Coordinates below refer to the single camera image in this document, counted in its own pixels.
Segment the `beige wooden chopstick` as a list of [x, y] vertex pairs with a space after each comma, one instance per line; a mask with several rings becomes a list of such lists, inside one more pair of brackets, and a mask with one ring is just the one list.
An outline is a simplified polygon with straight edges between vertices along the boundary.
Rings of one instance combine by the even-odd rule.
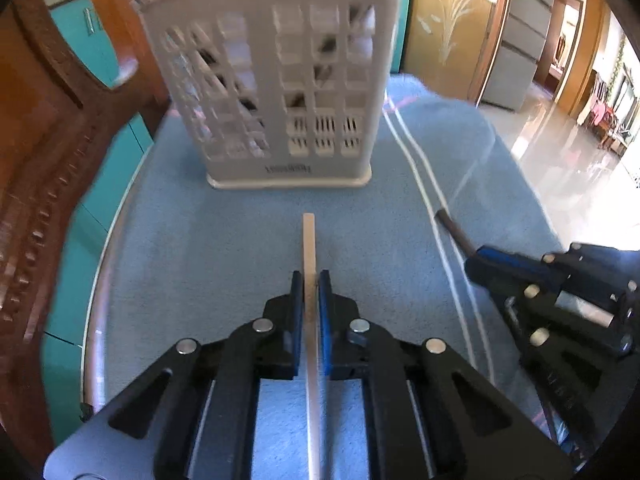
[[308, 478], [321, 478], [321, 396], [318, 344], [316, 225], [314, 214], [303, 214], [304, 344]]

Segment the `dark grey textured chopstick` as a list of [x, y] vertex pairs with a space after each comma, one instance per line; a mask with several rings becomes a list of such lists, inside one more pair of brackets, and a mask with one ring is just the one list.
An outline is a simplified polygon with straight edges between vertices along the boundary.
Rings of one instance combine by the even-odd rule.
[[465, 232], [462, 231], [457, 222], [451, 219], [446, 209], [442, 208], [436, 211], [435, 218], [442, 225], [442, 227], [449, 233], [454, 240], [454, 244], [457, 245], [465, 256], [465, 258], [473, 257], [476, 253], [475, 246], [470, 242]]

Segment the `blue towel with stripes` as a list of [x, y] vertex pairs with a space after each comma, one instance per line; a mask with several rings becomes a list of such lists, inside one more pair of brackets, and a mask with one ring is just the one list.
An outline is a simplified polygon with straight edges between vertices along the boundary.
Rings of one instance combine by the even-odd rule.
[[450, 344], [535, 424], [544, 420], [506, 324], [435, 214], [479, 245], [539, 257], [560, 241], [536, 193], [475, 107], [390, 78], [361, 188], [217, 190], [178, 113], [143, 157], [108, 232], [90, 308], [84, 399], [103, 408], [182, 338], [211, 342], [257, 318], [318, 266], [365, 318], [413, 342]]

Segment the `white plastic utensil holder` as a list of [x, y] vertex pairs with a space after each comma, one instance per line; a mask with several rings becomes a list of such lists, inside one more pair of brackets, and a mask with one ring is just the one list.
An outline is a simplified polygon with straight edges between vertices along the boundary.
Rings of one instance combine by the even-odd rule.
[[361, 186], [399, 0], [138, 0], [214, 188]]

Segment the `carved wooden chair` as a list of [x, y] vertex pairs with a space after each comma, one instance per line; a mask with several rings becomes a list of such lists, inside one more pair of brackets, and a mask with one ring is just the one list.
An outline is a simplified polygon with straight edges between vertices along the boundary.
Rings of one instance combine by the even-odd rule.
[[134, 4], [93, 0], [119, 65], [104, 84], [44, 0], [1, 0], [1, 457], [35, 477], [53, 448], [40, 348], [70, 218], [134, 116], [170, 99]]

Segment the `etched glass sliding door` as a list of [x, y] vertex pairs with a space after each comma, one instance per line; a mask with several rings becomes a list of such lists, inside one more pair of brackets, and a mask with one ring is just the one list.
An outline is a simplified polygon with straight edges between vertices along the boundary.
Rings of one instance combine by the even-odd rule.
[[480, 102], [510, 0], [410, 0], [401, 70], [430, 90]]

